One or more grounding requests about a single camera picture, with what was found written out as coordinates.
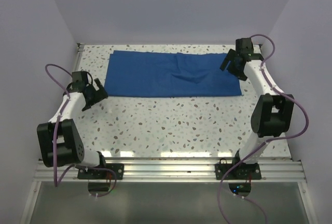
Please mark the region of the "blue surgical cloth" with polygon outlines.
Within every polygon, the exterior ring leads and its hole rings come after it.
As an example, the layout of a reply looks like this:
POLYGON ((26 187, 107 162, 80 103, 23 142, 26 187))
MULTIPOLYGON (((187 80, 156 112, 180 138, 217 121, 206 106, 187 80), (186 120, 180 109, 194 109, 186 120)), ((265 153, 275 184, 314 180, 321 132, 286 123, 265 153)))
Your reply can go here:
POLYGON ((115 50, 104 88, 125 97, 241 96, 238 78, 219 68, 225 56, 115 50))

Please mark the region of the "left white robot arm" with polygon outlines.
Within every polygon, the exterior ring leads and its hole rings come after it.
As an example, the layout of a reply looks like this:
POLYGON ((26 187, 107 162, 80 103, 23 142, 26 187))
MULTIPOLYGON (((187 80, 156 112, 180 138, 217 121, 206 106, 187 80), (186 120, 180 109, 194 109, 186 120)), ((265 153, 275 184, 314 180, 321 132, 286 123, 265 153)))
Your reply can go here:
POLYGON ((46 167, 78 164, 90 167, 89 172, 95 178, 106 176, 108 166, 101 162, 101 153, 85 149, 74 121, 81 112, 106 98, 108 94, 99 79, 92 79, 87 71, 72 73, 72 82, 66 87, 58 111, 48 122, 37 127, 46 167))

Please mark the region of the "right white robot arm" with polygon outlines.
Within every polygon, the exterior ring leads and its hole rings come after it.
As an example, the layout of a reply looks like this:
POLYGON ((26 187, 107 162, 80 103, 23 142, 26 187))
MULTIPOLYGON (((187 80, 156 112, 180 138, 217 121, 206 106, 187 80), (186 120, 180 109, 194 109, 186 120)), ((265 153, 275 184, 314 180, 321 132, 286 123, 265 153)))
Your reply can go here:
POLYGON ((250 172, 248 164, 257 163, 267 140, 279 138, 288 131, 294 108, 294 103, 289 100, 292 95, 282 96, 275 92, 279 87, 265 71, 266 66, 262 62, 259 53, 238 53, 231 49, 220 66, 222 71, 227 70, 240 80, 249 80, 258 96, 251 115, 252 133, 237 153, 242 161, 231 166, 232 175, 239 179, 250 172))

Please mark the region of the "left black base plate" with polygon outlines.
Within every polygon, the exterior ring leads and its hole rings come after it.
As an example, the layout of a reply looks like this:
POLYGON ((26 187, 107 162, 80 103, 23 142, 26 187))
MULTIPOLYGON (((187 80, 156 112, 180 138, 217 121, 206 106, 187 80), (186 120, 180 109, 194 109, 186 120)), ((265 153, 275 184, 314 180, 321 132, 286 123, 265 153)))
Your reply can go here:
POLYGON ((125 165, 122 163, 107 163, 105 167, 77 167, 78 179, 103 180, 116 179, 122 180, 125 165))

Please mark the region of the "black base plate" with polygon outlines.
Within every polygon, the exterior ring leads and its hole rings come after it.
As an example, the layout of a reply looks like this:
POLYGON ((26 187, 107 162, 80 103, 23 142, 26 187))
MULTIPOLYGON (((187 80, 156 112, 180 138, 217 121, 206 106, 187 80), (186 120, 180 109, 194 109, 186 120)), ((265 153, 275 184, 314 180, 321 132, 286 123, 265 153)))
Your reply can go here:
MULTIPOLYGON (((217 180, 221 180, 223 176, 230 170, 233 166, 233 163, 230 163, 225 158, 221 158, 219 162, 214 164, 215 168, 215 177, 217 180)), ((258 163, 246 164, 241 163, 231 172, 229 172, 225 180, 261 180, 262 175, 260 172, 260 167, 258 163)))
POLYGON ((122 163, 107 163, 105 167, 77 167, 78 179, 103 180, 116 179, 122 180, 125 165, 122 163))

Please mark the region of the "aluminium front rail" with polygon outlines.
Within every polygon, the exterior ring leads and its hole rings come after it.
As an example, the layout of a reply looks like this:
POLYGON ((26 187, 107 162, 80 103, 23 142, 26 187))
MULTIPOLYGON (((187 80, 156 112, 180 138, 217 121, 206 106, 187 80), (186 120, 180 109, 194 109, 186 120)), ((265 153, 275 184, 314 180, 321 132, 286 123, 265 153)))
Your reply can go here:
MULTIPOLYGON (((107 159, 106 163, 124 165, 124 183, 215 183, 217 158, 124 158, 107 159)), ((262 179, 259 183, 301 183, 306 175, 301 162, 286 159, 259 160, 262 179)))

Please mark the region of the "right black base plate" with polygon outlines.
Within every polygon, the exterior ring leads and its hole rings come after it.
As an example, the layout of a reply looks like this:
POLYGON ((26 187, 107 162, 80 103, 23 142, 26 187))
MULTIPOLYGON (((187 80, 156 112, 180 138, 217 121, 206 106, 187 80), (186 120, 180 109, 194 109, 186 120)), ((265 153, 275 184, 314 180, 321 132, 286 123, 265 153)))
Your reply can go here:
MULTIPOLYGON (((214 164, 215 168, 215 177, 217 180, 221 180, 223 176, 230 170, 233 166, 233 163, 230 163, 225 158, 221 158, 219 162, 214 164)), ((241 163, 231 172, 229 172, 225 180, 261 180, 262 175, 260 172, 260 167, 258 163, 246 164, 241 163)))

